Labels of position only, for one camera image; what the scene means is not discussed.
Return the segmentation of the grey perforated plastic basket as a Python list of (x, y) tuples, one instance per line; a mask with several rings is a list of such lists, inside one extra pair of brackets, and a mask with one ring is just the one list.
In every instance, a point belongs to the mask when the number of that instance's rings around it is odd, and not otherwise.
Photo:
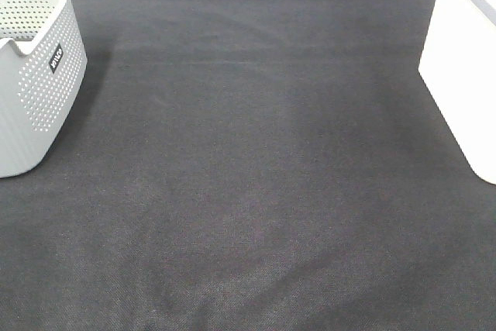
[(71, 0), (1, 0), (1, 176), (36, 167), (78, 95), (87, 55)]

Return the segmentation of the black fabric table cloth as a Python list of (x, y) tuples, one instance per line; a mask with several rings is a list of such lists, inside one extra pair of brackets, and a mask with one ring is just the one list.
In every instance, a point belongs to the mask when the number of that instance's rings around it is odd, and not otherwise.
[(1, 182), (1, 328), (493, 330), (434, 1), (72, 0), (81, 90)]

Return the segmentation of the white plastic storage bin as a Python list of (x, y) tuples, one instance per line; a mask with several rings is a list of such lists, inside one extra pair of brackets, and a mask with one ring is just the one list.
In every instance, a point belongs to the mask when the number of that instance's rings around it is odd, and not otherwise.
[(495, 0), (435, 0), (418, 71), (472, 171), (495, 183)]

